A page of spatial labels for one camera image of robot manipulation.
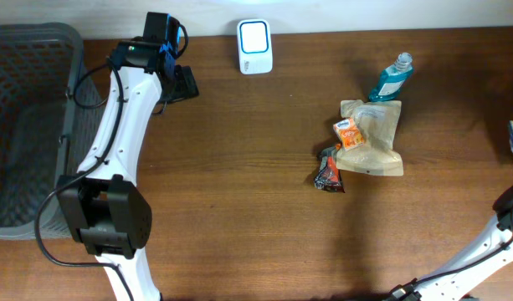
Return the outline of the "orange tissue pack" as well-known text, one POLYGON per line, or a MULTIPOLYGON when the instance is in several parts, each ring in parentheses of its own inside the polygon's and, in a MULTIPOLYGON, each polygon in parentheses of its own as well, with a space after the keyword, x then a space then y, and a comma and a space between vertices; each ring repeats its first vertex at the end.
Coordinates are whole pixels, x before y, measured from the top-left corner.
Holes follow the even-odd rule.
POLYGON ((344 119, 333 125, 333 130, 341 142, 344 151, 350 151, 365 143, 361 131, 353 118, 344 119))

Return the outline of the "black red snack packet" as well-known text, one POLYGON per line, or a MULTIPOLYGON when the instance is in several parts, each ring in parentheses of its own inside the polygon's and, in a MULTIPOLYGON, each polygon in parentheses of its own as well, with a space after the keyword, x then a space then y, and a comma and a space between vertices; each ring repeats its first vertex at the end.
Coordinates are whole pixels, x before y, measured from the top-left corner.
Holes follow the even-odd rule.
POLYGON ((327 192, 344 192, 341 175, 336 165, 336 154, 340 149, 341 144, 335 144, 325 148, 317 156, 321 164, 314 178, 315 188, 327 192))

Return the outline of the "beige grain bag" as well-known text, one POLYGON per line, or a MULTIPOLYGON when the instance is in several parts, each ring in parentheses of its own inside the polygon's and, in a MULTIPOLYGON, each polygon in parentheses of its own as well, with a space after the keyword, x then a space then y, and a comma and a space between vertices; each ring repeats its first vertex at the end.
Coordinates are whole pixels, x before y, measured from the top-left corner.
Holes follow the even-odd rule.
POLYGON ((353 118, 365 143, 348 151, 341 148, 336 154, 337 168, 371 176, 402 176, 403 159, 393 150, 401 108, 399 100, 343 100, 342 120, 353 118))

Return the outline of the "teal mouthwash bottle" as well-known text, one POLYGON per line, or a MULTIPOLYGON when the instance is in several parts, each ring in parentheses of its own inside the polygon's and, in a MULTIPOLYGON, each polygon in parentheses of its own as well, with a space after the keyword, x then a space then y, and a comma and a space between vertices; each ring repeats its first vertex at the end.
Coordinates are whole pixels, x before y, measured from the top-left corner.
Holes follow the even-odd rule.
POLYGON ((413 73, 413 56, 401 53, 393 64, 386 67, 379 77, 377 86, 368 95, 371 102, 383 102, 396 99, 403 84, 413 73))

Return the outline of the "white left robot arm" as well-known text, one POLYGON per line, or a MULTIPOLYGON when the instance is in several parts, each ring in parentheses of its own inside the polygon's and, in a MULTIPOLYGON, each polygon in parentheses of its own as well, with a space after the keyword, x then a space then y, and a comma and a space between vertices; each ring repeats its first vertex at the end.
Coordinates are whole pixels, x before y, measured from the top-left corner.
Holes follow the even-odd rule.
POLYGON ((56 196, 71 237, 95 256, 119 300, 161 300, 146 258, 152 211, 136 187, 136 169, 156 107, 199 95, 190 67, 177 64, 188 46, 185 27, 149 12, 143 34, 118 43, 106 60, 110 93, 94 141, 56 196))

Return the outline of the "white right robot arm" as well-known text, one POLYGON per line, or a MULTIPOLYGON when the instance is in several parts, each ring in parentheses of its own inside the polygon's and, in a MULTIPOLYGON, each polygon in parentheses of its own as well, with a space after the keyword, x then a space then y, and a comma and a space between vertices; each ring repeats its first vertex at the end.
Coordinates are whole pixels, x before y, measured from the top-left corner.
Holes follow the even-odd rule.
POLYGON ((513 262, 513 186, 494 203, 495 215, 480 235, 443 267, 395 287, 385 301, 459 301, 513 262))

